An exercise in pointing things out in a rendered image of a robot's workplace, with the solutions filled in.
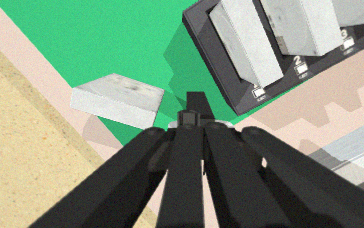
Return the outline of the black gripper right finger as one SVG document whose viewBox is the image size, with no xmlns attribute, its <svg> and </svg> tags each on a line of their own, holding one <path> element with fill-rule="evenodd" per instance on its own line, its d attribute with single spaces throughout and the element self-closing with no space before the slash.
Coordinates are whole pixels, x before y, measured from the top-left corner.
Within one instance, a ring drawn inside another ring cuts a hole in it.
<svg viewBox="0 0 364 228">
<path fill-rule="evenodd" d="M 363 189 L 262 128 L 215 120 L 195 93 L 219 228 L 364 228 Z"/>
</svg>

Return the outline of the green mat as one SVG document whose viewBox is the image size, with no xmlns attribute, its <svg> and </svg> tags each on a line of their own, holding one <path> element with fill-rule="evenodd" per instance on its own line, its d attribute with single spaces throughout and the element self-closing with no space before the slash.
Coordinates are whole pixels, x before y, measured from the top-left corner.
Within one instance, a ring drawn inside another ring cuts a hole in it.
<svg viewBox="0 0 364 228">
<path fill-rule="evenodd" d="M 0 0 L 0 8 L 73 89 L 116 73 L 165 89 L 153 127 L 205 92 L 215 120 L 233 125 L 298 87 L 237 116 L 182 22 L 199 0 Z"/>
</svg>

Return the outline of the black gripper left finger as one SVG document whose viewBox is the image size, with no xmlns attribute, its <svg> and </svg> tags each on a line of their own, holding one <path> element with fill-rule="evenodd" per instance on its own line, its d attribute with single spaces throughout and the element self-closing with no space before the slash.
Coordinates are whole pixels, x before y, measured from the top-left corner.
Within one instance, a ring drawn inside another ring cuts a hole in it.
<svg viewBox="0 0 364 228">
<path fill-rule="evenodd" d="M 166 172 L 155 228 L 205 228 L 195 92 L 167 131 L 142 130 L 27 228 L 133 228 Z"/>
</svg>

